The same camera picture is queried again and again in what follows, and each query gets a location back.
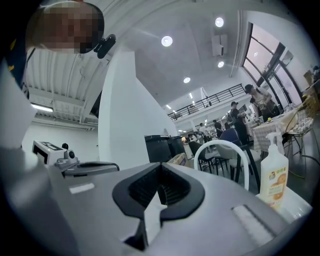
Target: spray bottle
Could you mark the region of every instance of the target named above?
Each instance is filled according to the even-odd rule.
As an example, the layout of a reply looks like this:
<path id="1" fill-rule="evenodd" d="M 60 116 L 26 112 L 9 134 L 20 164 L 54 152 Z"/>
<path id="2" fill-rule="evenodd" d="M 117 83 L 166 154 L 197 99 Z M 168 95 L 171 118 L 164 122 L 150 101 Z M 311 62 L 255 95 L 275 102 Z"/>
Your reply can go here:
<path id="1" fill-rule="evenodd" d="M 285 188 L 288 181 L 289 160 L 282 155 L 274 138 L 278 138 L 280 132 L 271 132 L 266 138 L 271 145 L 268 149 L 268 156 L 261 161 L 261 187 L 259 198 L 274 209 L 281 206 Z"/>

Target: black metal railing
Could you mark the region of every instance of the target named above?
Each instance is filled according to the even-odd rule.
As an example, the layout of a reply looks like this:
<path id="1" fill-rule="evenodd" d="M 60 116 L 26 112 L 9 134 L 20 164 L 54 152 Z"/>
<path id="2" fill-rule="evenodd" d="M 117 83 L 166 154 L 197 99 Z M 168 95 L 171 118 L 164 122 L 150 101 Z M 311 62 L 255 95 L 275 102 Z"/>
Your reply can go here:
<path id="1" fill-rule="evenodd" d="M 215 104 L 218 104 L 220 102 L 224 102 L 234 96 L 240 96 L 245 95 L 245 89 L 242 86 L 242 83 L 237 84 L 229 89 L 223 90 L 221 92 L 218 92 L 214 95 L 208 96 L 207 98 L 204 98 L 202 100 L 199 100 L 195 102 L 194 104 L 190 104 L 188 106 L 185 106 L 179 110 L 177 110 L 174 113 L 168 114 L 168 116 L 171 118 L 172 121 L 176 121 L 180 118 L 186 117 L 188 115 L 191 115 L 195 112 L 198 112 L 200 110 L 203 110 L 205 108 L 209 108 Z"/>

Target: checkered tablecloth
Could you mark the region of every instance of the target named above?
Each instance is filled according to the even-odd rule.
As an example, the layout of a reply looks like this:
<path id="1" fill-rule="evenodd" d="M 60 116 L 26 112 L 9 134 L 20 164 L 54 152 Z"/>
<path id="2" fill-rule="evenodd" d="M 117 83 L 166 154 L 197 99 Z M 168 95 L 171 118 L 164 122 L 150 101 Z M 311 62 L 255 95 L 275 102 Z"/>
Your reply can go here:
<path id="1" fill-rule="evenodd" d="M 253 132 L 253 129 L 255 127 L 257 127 L 258 124 L 255 122 L 255 121 L 250 121 L 250 122 L 246 122 L 245 123 L 245 127 L 246 127 L 246 134 L 247 135 L 250 135 L 251 137 L 254 136 L 254 132 Z"/>
<path id="2" fill-rule="evenodd" d="M 286 128 L 295 115 L 296 110 L 291 110 L 280 116 L 276 116 L 272 119 L 272 122 L 265 122 L 255 128 L 253 128 L 253 141 L 254 150 L 261 150 L 268 152 L 270 141 L 266 138 L 269 133 L 280 132 L 282 135 L 285 134 Z M 295 122 L 291 122 L 290 126 L 296 125 Z"/>

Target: black clip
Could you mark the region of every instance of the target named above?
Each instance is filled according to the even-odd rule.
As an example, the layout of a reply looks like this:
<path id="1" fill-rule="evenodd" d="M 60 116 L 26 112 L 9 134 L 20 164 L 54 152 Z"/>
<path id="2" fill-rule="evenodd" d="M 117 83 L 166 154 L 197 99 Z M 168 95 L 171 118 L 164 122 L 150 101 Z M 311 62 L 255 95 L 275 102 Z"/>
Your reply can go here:
<path id="1" fill-rule="evenodd" d="M 106 39 L 102 38 L 98 45 L 93 49 L 93 51 L 97 53 L 99 59 L 103 59 L 110 51 L 110 49 L 115 45 L 115 43 L 116 36 L 114 34 L 111 34 Z"/>

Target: cardboard box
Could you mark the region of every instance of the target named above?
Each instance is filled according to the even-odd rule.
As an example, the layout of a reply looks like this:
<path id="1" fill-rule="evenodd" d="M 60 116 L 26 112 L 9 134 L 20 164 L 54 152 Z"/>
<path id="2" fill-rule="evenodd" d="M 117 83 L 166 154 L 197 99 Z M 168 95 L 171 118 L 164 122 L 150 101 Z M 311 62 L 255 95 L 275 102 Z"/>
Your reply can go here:
<path id="1" fill-rule="evenodd" d="M 185 153 L 177 154 L 175 157 L 171 158 L 167 163 L 190 167 L 189 160 L 187 159 Z"/>

